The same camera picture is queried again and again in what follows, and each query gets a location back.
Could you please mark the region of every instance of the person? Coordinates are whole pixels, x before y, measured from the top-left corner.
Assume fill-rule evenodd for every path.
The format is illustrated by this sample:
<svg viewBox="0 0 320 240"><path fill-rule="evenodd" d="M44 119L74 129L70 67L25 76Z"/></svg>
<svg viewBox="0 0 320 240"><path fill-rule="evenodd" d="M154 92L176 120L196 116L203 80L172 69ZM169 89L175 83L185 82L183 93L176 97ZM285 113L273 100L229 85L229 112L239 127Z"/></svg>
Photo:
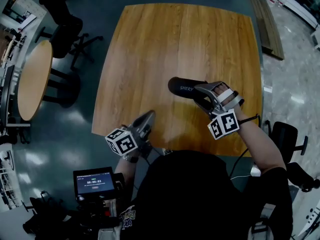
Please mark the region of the person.
<svg viewBox="0 0 320 240"><path fill-rule="evenodd" d="M220 95L226 89L220 84L214 92ZM233 98L232 94L224 102ZM239 121L248 118L239 105L234 110ZM180 150L158 157L149 166L131 201L136 163L120 159L115 169L125 179L125 195L117 202L120 239L247 239L265 204L275 205L267 222L274 239L290 239L292 201L282 155L254 122L239 127L237 134L261 171L250 195L234 187L225 162L217 156ZM140 153L134 150L130 156Z"/></svg>

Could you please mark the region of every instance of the round wooden table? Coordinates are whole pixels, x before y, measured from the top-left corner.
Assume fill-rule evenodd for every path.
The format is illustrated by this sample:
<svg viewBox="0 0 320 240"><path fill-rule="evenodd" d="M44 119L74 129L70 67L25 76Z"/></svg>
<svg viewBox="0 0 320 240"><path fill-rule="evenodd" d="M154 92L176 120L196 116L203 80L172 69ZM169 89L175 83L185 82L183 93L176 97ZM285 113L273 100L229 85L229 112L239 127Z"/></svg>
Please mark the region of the round wooden table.
<svg viewBox="0 0 320 240"><path fill-rule="evenodd" d="M41 101L59 104L73 104L80 90L79 76L62 73L51 68L53 48L48 40L40 42L24 64L18 87L18 109L25 121L31 120ZM62 78L66 83L49 79L50 74ZM47 86L72 94L68 98L46 96Z"/></svg>

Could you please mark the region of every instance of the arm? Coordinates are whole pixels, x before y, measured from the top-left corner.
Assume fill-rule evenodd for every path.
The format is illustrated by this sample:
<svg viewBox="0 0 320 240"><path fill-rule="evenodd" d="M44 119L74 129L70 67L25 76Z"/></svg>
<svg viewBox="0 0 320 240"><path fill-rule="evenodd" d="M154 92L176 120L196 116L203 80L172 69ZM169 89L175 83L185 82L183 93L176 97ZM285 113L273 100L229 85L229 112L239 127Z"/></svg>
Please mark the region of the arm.
<svg viewBox="0 0 320 240"><path fill-rule="evenodd" d="M228 87L226 85L221 84L218 87L215 87L213 91L217 95L220 95L227 89ZM233 98L234 95L232 94L224 100L223 103L227 104ZM242 112L239 105L234 107L234 112L239 121L248 118ZM241 124L238 133L249 149L254 162L262 174L276 167L286 169L284 160L277 146L253 121Z"/></svg>
<svg viewBox="0 0 320 240"><path fill-rule="evenodd" d="M130 153L132 157L138 157L140 155L139 151L134 150ZM115 168L114 173L122 173L124 177L124 195L122 198L118 199L116 202L116 209L118 213L123 212L130 204L132 193L134 189L135 173L136 173L137 163L129 162L122 158Z"/></svg>

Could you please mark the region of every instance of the white cable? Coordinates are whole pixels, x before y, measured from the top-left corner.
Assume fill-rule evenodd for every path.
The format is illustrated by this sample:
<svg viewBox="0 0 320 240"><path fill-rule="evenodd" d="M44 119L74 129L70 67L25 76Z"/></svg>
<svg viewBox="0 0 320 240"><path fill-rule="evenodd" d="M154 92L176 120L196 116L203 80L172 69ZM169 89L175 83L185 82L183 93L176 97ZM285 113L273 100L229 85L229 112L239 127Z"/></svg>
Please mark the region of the white cable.
<svg viewBox="0 0 320 240"><path fill-rule="evenodd" d="M237 177L233 177L233 178L231 178L231 180L233 180L233 179L235 179L235 178L240 178L240 177L249 177L249 176L251 176L251 174L249 174L249 175L244 175L244 176L237 176Z"/></svg>

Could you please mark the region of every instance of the hand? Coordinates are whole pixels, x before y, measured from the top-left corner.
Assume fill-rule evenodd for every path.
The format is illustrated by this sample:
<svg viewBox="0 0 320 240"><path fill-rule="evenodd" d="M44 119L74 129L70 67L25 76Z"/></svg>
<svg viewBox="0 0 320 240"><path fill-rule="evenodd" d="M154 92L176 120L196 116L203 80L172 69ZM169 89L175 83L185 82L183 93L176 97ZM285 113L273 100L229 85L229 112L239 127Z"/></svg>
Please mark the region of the hand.
<svg viewBox="0 0 320 240"><path fill-rule="evenodd" d="M221 83L219 84L218 86L216 86L213 91L215 92L215 94L217 95L220 95L222 94L224 91L228 90L228 87L224 84L224 83ZM235 95L234 94L231 94L229 97L227 97L223 102L221 102L221 104L224 106L226 104L228 104L230 101L232 101L233 99L235 98ZM235 113L235 116L238 120L244 120L244 119L247 119L248 117L242 112L239 104L235 105L233 107L234 109L234 113Z"/></svg>

